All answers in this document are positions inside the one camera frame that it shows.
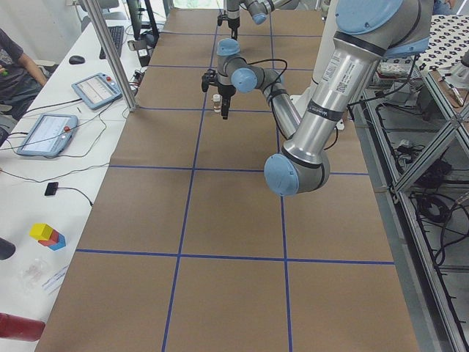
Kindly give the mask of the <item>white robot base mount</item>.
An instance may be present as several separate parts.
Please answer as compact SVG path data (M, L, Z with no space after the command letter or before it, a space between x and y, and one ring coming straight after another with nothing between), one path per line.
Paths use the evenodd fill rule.
M335 51L335 44L333 37L338 29L336 24L336 7L338 1L325 1L326 5L323 8L328 8L325 16L325 27L322 32L320 41L319 51L317 54L316 61L314 63L314 69L311 75L311 83L308 88L301 95L293 95L292 102L297 109L300 116L303 116L308 108L310 100L317 95L316 91L318 88L322 88L325 84L325 71L330 64L333 53Z

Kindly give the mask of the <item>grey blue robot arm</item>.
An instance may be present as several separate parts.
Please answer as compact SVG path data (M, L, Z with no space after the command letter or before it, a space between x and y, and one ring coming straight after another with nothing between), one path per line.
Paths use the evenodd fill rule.
M333 43L334 50L303 113L295 108L276 71L247 63L238 41L218 42L215 85L223 97L222 116L227 116L236 92L258 89L286 139L281 152L265 162L271 191L291 196L327 182L330 164L325 145L351 100L362 93L366 74L381 59L425 51L433 7L433 1L333 2L327 22L336 23L336 31L323 35L322 42Z
M240 8L245 6L253 22L263 23L267 16L286 1L225 1L217 17L217 25L224 21L231 29L231 37L222 39L217 46L218 94L221 95L221 116L227 119L231 97L236 92L247 93L265 85L264 70L246 62L240 55L237 30L240 27Z

